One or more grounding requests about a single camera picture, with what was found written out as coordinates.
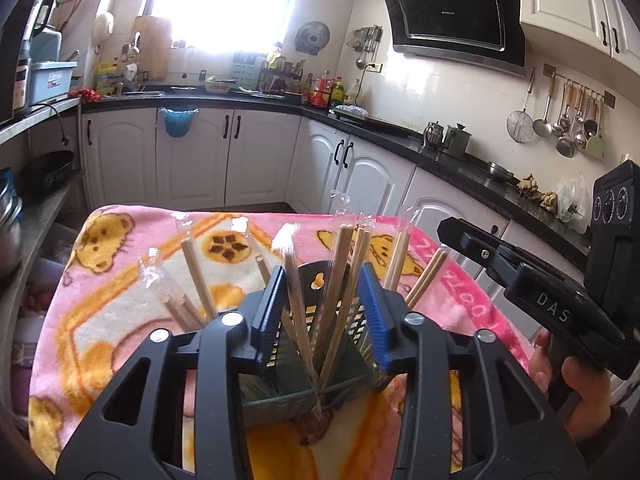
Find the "person's right hand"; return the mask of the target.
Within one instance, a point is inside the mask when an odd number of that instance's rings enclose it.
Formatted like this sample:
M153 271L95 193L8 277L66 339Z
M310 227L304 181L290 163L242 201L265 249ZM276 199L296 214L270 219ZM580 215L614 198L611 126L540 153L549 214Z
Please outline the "person's right hand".
M529 377L546 396L553 375L548 358L551 334L540 330L535 339L535 351L529 360ZM580 401L564 427L575 442L594 437L611 418L611 382L604 370L596 370L588 364L569 356L562 365L564 382L573 389Z

